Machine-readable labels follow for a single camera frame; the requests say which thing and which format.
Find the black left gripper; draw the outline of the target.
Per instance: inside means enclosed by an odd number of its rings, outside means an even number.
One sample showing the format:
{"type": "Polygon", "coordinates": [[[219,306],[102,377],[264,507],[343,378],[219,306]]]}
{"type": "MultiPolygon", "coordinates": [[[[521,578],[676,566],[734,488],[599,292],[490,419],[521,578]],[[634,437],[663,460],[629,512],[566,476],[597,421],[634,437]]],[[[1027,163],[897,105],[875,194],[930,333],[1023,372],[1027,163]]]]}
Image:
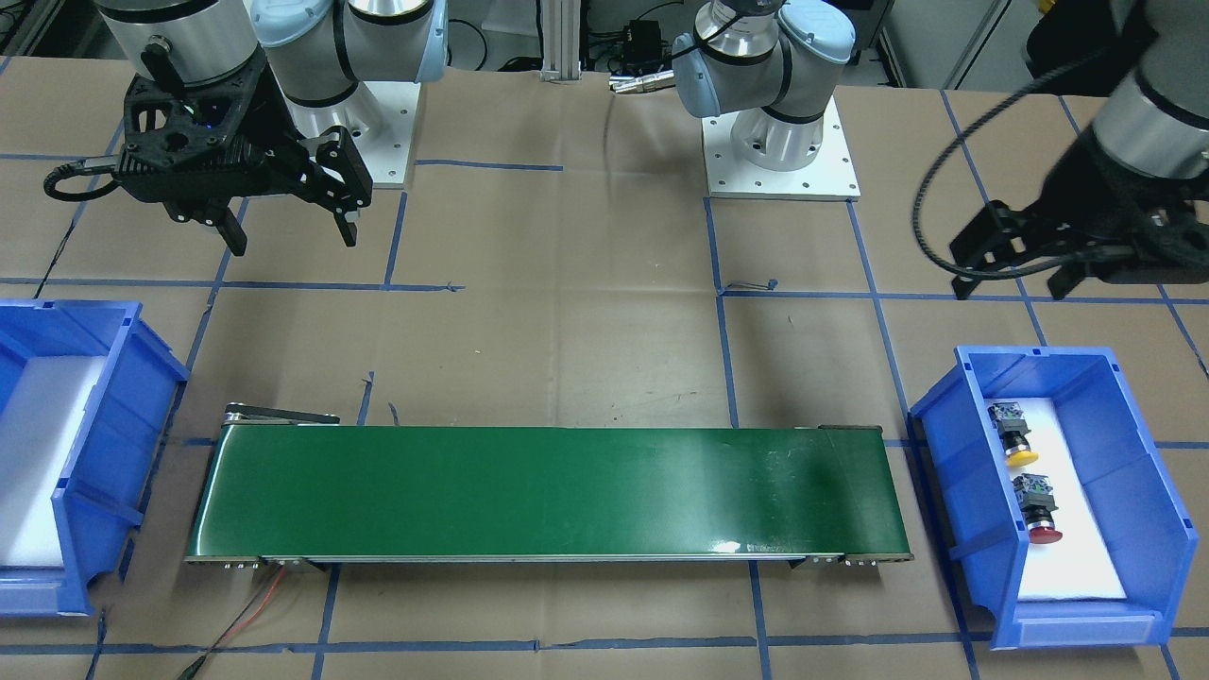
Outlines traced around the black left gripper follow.
{"type": "Polygon", "coordinates": [[[1047,280],[1053,300],[1084,280],[1110,283],[1205,283],[1207,224],[1192,206],[1207,198],[1207,172],[1191,179],[1153,178],[1111,159],[1086,128],[1046,175],[1030,211],[989,202],[950,242],[954,296],[966,300],[980,282],[1057,267],[1047,280]]]}

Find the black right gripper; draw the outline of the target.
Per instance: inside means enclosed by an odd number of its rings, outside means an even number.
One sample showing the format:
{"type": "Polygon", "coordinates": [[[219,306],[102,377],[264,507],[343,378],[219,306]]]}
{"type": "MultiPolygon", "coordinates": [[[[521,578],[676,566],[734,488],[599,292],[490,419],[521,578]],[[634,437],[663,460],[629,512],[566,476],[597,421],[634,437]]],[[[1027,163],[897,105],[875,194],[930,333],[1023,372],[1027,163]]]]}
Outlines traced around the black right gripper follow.
{"type": "MultiPolygon", "coordinates": [[[[149,42],[140,54],[151,77],[134,77],[125,96],[125,150],[150,159],[230,146],[245,165],[247,188],[238,196],[302,188],[301,196],[332,213],[342,241],[354,247],[357,220],[374,194],[357,134],[328,128],[301,143],[260,46],[235,73],[204,85],[186,85],[170,56],[160,42],[149,42]]],[[[245,230],[230,211],[230,198],[177,198],[172,217],[212,227],[230,254],[245,255],[245,230]]]]}

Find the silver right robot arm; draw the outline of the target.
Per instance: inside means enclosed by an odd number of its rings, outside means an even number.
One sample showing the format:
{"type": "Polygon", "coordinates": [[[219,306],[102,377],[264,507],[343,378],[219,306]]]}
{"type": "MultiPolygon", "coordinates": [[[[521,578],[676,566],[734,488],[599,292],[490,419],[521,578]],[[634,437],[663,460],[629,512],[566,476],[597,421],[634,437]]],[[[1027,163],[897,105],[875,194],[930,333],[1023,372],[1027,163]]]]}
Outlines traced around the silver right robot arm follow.
{"type": "Polygon", "coordinates": [[[125,145],[66,174],[108,174],[245,254],[233,198],[289,195],[357,242],[376,186],[399,185],[413,104],[442,77],[445,1],[99,1],[135,68],[125,145]]]}

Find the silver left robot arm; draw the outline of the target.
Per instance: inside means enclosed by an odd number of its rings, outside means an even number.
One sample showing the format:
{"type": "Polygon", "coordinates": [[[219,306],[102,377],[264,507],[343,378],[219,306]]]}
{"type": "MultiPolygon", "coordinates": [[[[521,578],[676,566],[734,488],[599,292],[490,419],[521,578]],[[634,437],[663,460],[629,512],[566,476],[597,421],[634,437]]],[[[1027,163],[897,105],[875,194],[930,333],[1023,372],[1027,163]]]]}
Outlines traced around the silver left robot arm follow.
{"type": "MultiPolygon", "coordinates": [[[[1049,296],[1083,280],[1205,283],[1207,25],[1204,1],[1046,1],[1025,44],[1031,82],[958,133],[912,200],[912,236],[953,275],[954,296],[983,281],[1049,272],[1049,296]],[[1106,102],[1046,175],[1035,202],[990,201],[949,244],[921,224],[929,185],[977,129],[1032,92],[1106,102]]],[[[737,113],[739,155],[773,171],[803,167],[855,40],[825,1],[712,1],[673,42],[676,90],[692,116],[737,113]]]]}

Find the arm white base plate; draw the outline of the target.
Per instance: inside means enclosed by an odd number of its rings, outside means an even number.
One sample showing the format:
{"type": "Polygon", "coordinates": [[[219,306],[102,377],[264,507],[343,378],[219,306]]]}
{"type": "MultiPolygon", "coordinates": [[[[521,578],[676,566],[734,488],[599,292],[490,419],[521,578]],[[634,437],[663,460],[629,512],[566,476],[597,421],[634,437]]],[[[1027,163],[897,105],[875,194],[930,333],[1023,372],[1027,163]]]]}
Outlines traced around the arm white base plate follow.
{"type": "Polygon", "coordinates": [[[760,109],[701,121],[708,196],[716,198],[860,198],[835,98],[820,119],[797,125],[760,109]]]}
{"type": "Polygon", "coordinates": [[[324,108],[288,102],[299,132],[318,137],[332,125],[345,126],[366,163],[376,189],[409,188],[415,157],[412,143],[420,114],[422,85],[370,81],[354,94],[324,108]]]}

